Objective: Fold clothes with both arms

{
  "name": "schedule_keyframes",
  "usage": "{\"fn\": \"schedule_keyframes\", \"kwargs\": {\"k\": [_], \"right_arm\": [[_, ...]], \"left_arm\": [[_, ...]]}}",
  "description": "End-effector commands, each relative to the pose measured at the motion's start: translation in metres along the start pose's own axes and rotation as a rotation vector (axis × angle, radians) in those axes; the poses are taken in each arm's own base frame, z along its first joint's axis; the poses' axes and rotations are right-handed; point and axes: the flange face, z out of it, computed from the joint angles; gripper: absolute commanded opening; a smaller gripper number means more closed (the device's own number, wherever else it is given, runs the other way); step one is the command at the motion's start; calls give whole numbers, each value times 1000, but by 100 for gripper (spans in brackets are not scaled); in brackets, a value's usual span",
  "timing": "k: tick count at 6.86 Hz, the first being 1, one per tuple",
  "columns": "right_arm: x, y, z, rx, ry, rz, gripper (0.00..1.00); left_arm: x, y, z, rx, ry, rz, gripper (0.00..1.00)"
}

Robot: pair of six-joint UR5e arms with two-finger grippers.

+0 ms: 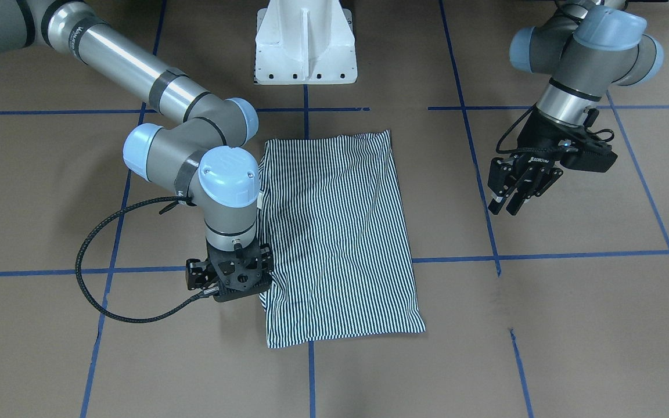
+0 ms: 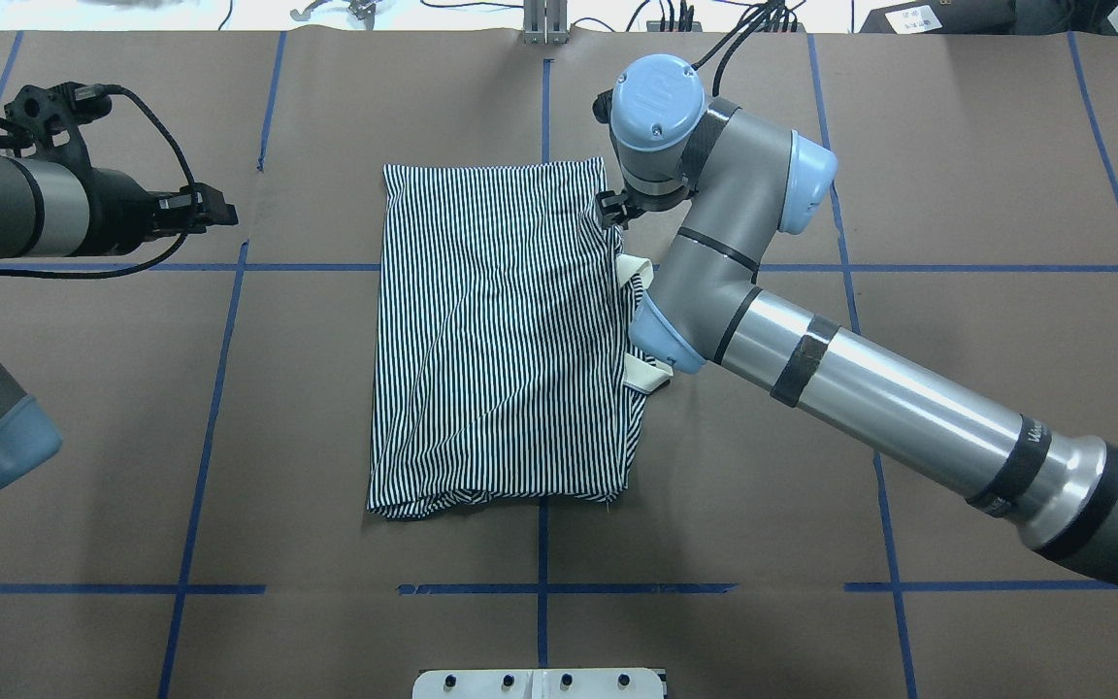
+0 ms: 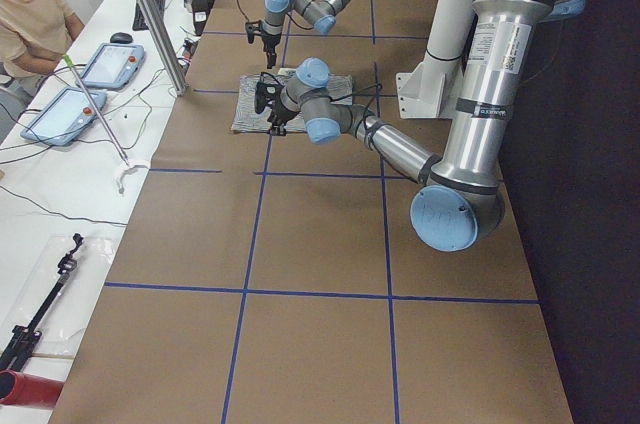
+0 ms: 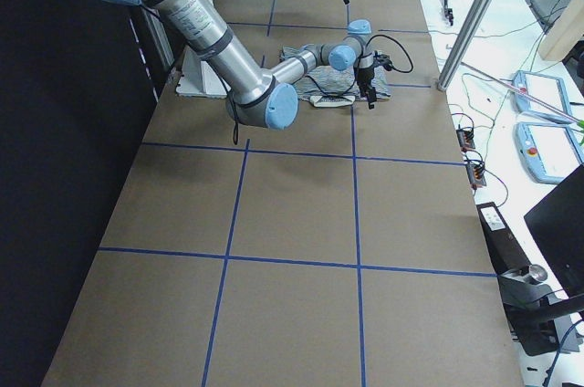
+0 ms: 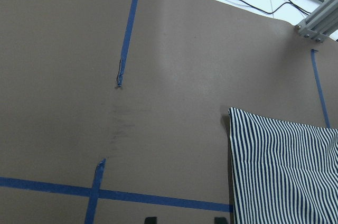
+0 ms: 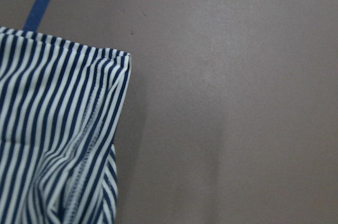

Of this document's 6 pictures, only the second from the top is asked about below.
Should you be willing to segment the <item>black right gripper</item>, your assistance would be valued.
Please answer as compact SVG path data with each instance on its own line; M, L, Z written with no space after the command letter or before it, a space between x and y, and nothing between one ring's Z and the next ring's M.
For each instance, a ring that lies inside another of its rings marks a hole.
M657 212L661 196L641 193L631 186L618 191L605 190L595 195L595 214L599 229L607 230L631 220L631 216Z

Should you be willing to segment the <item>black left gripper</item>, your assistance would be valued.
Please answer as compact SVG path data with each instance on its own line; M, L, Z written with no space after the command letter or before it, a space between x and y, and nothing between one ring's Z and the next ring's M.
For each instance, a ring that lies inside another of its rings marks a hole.
M178 193L157 196L127 174L93 171L89 196L88 255L127 255L167 236L239 225L235 205L212 186L183 186Z

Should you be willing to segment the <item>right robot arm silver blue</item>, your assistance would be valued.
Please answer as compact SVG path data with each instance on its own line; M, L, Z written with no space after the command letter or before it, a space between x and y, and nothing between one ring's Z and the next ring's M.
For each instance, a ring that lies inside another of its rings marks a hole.
M711 96L674 54L631 62L593 111L624 178L596 198L604 227L689 204L633 344L686 375L718 363L1118 585L1118 444L1053 432L757 283L773 235L804 232L833 189L832 151Z

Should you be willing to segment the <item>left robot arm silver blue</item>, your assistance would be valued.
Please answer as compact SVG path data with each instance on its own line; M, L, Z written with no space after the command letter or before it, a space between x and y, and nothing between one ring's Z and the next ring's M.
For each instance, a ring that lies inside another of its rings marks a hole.
M0 154L0 317L39 323L36 302L10 301L41 284L91 284L142 274L151 258L82 270L80 259L129 255L152 242L160 258L182 236L230 227L239 212L229 193L182 173L170 187L143 185L119 166L98 166L76 143ZM48 407L15 372L22 350L0 352L0 492L49 463L65 437Z

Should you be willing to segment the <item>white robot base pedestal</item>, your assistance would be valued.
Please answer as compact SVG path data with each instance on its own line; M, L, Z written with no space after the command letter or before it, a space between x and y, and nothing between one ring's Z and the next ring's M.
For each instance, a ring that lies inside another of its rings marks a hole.
M413 698L669 698L665 671L646 667L425 671Z

